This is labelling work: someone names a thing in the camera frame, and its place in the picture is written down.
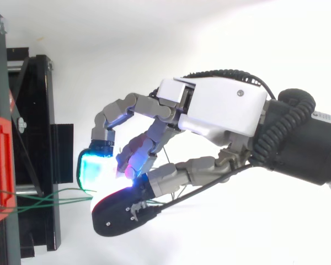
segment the black cable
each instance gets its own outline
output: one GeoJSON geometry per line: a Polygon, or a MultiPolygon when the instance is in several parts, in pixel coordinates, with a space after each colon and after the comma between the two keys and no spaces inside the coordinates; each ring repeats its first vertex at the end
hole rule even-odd
{"type": "Polygon", "coordinates": [[[289,134],[311,118],[315,110],[315,100],[306,91],[287,89],[278,97],[279,101],[292,106],[287,114],[260,134],[249,162],[255,166],[264,166],[274,157],[281,143],[289,134]]]}
{"type": "Polygon", "coordinates": [[[222,176],[220,176],[218,179],[215,179],[214,181],[192,191],[192,192],[189,192],[188,194],[185,194],[183,196],[181,196],[180,198],[176,198],[175,200],[172,200],[171,202],[169,203],[166,203],[166,204],[163,204],[162,206],[159,207],[159,210],[162,211],[168,207],[171,207],[177,203],[180,203],[180,202],[183,202],[184,200],[186,199],[189,199],[190,197],[194,196],[194,195],[197,195],[199,194],[200,192],[203,192],[211,187],[213,187],[214,185],[224,181],[225,179],[235,175],[235,174],[238,174],[239,172],[242,172],[244,170],[247,170],[248,168],[251,168],[251,167],[254,167],[253,165],[245,165],[245,166],[242,166],[240,168],[236,168],[226,174],[223,174],[222,176]]]}
{"type": "Polygon", "coordinates": [[[269,96],[272,99],[276,99],[275,95],[272,93],[269,86],[262,81],[259,77],[251,75],[248,72],[240,71],[240,70],[233,70],[233,69],[225,69],[225,70],[212,70],[206,72],[198,72],[198,73],[191,73],[183,78],[199,78],[199,77],[224,77],[230,78],[237,81],[254,84],[256,86],[263,86],[269,96]]]}

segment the blue light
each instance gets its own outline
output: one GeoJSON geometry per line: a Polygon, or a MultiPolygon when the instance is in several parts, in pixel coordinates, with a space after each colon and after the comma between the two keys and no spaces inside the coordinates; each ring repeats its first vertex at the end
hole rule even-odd
{"type": "Polygon", "coordinates": [[[103,199],[121,189],[132,187],[132,180],[127,179],[125,175],[121,176],[119,173],[116,177],[117,165],[117,161],[112,157],[84,153],[78,177],[81,188],[86,193],[103,199]]]}

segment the metal rod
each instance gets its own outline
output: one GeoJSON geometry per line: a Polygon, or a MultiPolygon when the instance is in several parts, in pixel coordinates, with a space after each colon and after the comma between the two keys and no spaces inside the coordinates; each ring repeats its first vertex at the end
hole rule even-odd
{"type": "Polygon", "coordinates": [[[17,185],[16,193],[19,195],[38,195],[37,190],[32,184],[17,185]]]}
{"type": "Polygon", "coordinates": [[[20,72],[22,66],[8,66],[7,71],[8,72],[20,72]]]}

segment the black coiled cable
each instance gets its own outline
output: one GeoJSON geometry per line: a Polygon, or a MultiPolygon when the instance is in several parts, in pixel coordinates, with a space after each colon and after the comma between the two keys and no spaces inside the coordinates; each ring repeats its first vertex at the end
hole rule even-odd
{"type": "Polygon", "coordinates": [[[313,97],[300,89],[284,90],[278,100],[291,105],[292,108],[259,136],[249,159],[254,166],[265,166],[288,135],[311,118],[316,106],[313,97]]]}

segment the green wire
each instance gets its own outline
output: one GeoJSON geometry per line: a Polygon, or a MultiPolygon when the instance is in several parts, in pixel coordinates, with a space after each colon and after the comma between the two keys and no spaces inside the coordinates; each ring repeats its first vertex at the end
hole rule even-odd
{"type": "MultiPolygon", "coordinates": [[[[65,188],[65,189],[60,189],[56,192],[53,192],[51,195],[55,195],[57,193],[64,192],[66,190],[82,190],[82,191],[88,191],[88,192],[96,192],[94,190],[89,190],[89,189],[84,190],[84,189],[79,189],[79,188],[65,188]]],[[[6,190],[0,190],[0,193],[6,193],[6,194],[10,194],[10,195],[15,195],[17,197],[22,197],[22,198],[27,198],[27,199],[32,199],[32,200],[47,200],[49,202],[54,202],[57,200],[72,200],[72,199],[88,198],[88,197],[78,197],[78,198],[69,198],[69,199],[49,199],[49,197],[51,197],[51,195],[49,195],[45,198],[41,198],[41,197],[36,197],[36,196],[21,195],[21,194],[17,194],[17,193],[13,193],[13,192],[7,192],[6,190]]]]}
{"type": "MultiPolygon", "coordinates": [[[[49,202],[55,202],[57,201],[57,199],[50,199],[52,196],[54,196],[55,194],[59,193],[59,192],[63,192],[63,191],[66,191],[66,190],[82,190],[82,189],[79,189],[79,188],[65,188],[65,189],[60,189],[60,190],[57,190],[56,192],[53,192],[52,194],[48,195],[47,197],[45,198],[40,198],[40,197],[35,197],[35,196],[29,196],[29,195],[20,195],[20,194],[16,194],[16,193],[11,193],[11,192],[6,192],[5,190],[0,190],[0,192],[4,192],[4,193],[7,193],[7,194],[12,194],[12,195],[16,195],[16,196],[19,196],[19,197],[24,197],[24,198],[29,198],[29,199],[35,199],[35,200],[38,200],[38,202],[36,202],[35,204],[31,205],[31,206],[19,206],[19,207],[22,207],[24,208],[23,210],[21,211],[16,211],[16,212],[11,212],[11,213],[23,213],[25,211],[28,211],[30,209],[36,209],[36,208],[43,208],[43,207],[51,207],[53,205],[50,205],[50,204],[45,204],[45,205],[39,205],[41,204],[42,202],[44,201],[49,201],[49,202]]],[[[80,198],[80,200],[74,200],[72,202],[67,202],[67,203],[58,203],[58,204],[55,204],[55,205],[61,205],[61,204],[68,204],[68,203],[77,203],[77,202],[84,202],[86,200],[91,200],[92,197],[83,197],[83,198],[80,198]]]]}
{"type": "Polygon", "coordinates": [[[74,200],[72,202],[66,202],[66,203],[56,203],[56,204],[44,204],[44,205],[35,205],[35,206],[19,206],[19,207],[0,207],[0,209],[22,209],[20,211],[12,211],[10,213],[2,213],[0,212],[0,214],[20,214],[23,213],[25,211],[28,211],[30,209],[37,209],[37,208],[46,208],[46,207],[52,207],[52,206],[58,206],[58,205],[62,205],[62,204],[70,204],[70,203],[79,203],[79,202],[86,202],[87,200],[91,200],[89,198],[87,199],[81,199],[81,200],[74,200]]]}

